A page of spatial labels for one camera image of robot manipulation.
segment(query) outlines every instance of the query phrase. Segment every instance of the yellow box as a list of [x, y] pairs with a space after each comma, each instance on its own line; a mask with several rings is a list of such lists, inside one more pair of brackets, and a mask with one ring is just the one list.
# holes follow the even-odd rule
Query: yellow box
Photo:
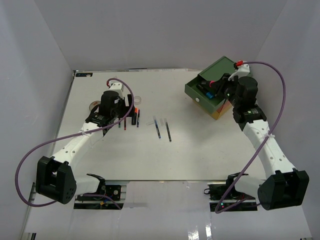
[[201, 107], [195, 100], [193, 100], [193, 102], [197, 104], [200, 108], [202, 108], [207, 114], [209, 114], [215, 120], [218, 120], [223, 114], [225, 114], [232, 107], [231, 103], [229, 101], [226, 101], [221, 107], [218, 108], [217, 111], [210, 114], [203, 107]]

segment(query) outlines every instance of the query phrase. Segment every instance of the white floor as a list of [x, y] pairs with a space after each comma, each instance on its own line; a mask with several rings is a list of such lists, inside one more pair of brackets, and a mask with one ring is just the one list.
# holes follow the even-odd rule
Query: white floor
[[[84, 156], [76, 175], [93, 173], [107, 180], [223, 180], [239, 172], [254, 153], [229, 110], [215, 121], [184, 93], [198, 72], [94, 72], [73, 82], [59, 137], [79, 131], [89, 104], [100, 100], [106, 81], [118, 77], [142, 98], [137, 128], [112, 128]], [[155, 126], [146, 123], [158, 118]], [[167, 118], [172, 142], [160, 118]], [[55, 150], [67, 141], [57, 142]], [[257, 158], [247, 171], [265, 178]], [[310, 237], [302, 208], [210, 213], [206, 184], [131, 182], [124, 209], [73, 210], [55, 203], [31, 210], [25, 231], [39, 239], [300, 239]], [[37, 203], [48, 201], [38, 195]]]

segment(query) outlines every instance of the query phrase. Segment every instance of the blue marker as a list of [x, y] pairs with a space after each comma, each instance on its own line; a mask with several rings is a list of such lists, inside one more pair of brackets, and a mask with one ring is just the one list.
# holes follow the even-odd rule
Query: blue marker
[[157, 123], [157, 120], [156, 120], [156, 117], [155, 117], [155, 116], [153, 116], [153, 121], [154, 121], [154, 125], [155, 125], [156, 132], [158, 133], [158, 137], [159, 137], [159, 139], [161, 139], [161, 135], [160, 135], [158, 123]]
[[209, 92], [207, 89], [205, 89], [203, 86], [201, 86], [200, 84], [198, 84], [196, 86], [208, 99], [213, 99], [215, 96]]

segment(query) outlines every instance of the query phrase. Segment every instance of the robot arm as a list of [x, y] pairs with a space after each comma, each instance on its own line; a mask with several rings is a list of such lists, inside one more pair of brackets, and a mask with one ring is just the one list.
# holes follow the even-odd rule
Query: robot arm
[[[249, 65], [234, 64], [232, 75], [225, 73], [218, 81], [203, 81], [201, 85], [215, 93], [216, 98], [227, 99], [233, 106], [233, 118], [257, 150], [269, 134], [269, 124], [262, 109], [257, 105], [257, 81], [247, 76]], [[266, 180], [243, 175], [233, 191], [248, 194], [259, 200], [266, 210], [301, 205], [309, 183], [306, 171], [298, 171], [280, 149], [275, 136], [268, 140], [258, 154]], [[230, 175], [227, 187], [233, 182]]]
[[[101, 96], [100, 105], [96, 105], [85, 120], [80, 132], [65, 147], [54, 153], [52, 157], [43, 156], [37, 164], [35, 190], [62, 204], [71, 201], [74, 195], [85, 193], [101, 193], [105, 180], [94, 174], [74, 177], [74, 171], [86, 152], [108, 132], [93, 131], [112, 124], [115, 119], [122, 118], [130, 107], [126, 106], [123, 97], [124, 87], [121, 83], [113, 83], [109, 90]], [[128, 95], [129, 106], [133, 99]], [[134, 115], [134, 107], [129, 117]]]

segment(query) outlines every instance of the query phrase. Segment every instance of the white wall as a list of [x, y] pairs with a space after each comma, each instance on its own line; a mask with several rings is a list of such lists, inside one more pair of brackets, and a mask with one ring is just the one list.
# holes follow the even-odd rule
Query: white wall
[[[314, 239], [320, 239], [319, 66], [320, 2], [290, 0], [257, 59], [276, 66], [286, 81], [286, 106], [275, 135], [287, 157], [310, 177], [302, 204]], [[253, 67], [259, 104], [273, 123], [281, 105], [281, 81], [266, 67]]]
[[[27, 206], [14, 184], [17, 165], [58, 129], [72, 71], [33, 0], [0, 1], [0, 238], [18, 239]], [[28, 199], [44, 147], [22, 166]]]
[[73, 70], [254, 59], [287, 0], [35, 0]]

